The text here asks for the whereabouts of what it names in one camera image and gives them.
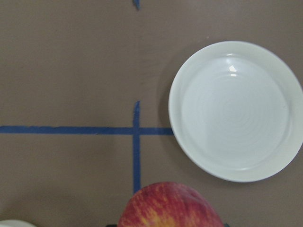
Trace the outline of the red yellow apple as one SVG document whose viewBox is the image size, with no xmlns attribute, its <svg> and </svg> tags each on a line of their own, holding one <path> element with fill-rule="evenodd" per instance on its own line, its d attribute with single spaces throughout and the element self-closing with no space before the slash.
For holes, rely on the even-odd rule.
<svg viewBox="0 0 303 227">
<path fill-rule="evenodd" d="M 150 184 L 136 192 L 119 227 L 223 227 L 219 215 L 195 189 L 181 183 Z"/>
</svg>

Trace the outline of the white round plate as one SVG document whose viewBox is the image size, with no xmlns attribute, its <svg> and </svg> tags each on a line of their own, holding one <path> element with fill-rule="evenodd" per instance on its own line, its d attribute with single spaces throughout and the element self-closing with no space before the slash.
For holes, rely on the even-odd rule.
<svg viewBox="0 0 303 227">
<path fill-rule="evenodd" d="M 269 178 L 303 143 L 303 90 L 274 53 L 242 41 L 194 53 L 169 92 L 169 121 L 185 154 L 232 182 Z"/>
</svg>

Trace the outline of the white small bowl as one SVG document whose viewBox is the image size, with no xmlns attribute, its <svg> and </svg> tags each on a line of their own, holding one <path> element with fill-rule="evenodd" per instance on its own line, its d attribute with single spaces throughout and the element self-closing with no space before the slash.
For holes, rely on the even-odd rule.
<svg viewBox="0 0 303 227">
<path fill-rule="evenodd" d="M 1 227 L 36 227 L 35 225 L 22 220 L 1 220 Z"/>
</svg>

